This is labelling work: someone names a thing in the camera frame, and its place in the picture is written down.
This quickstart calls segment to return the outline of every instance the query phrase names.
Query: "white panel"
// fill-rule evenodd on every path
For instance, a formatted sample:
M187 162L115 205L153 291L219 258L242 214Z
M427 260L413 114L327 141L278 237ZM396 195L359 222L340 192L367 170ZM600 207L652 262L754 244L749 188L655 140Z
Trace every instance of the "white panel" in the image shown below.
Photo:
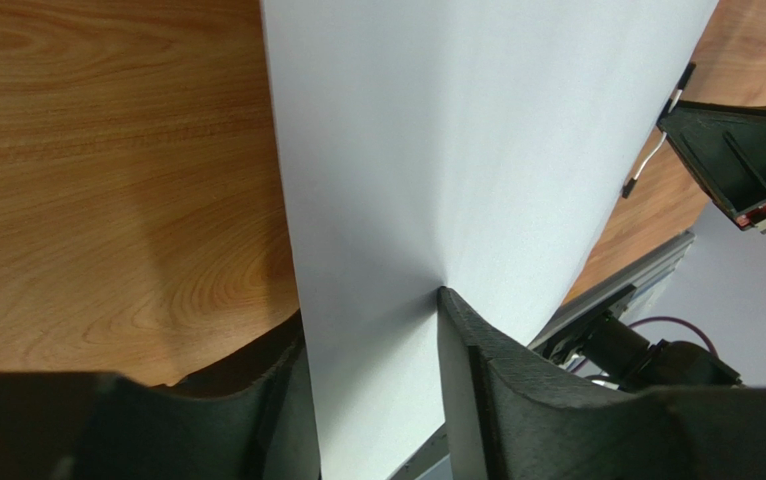
M527 343L714 0L264 0L325 480L443 422L434 291Z

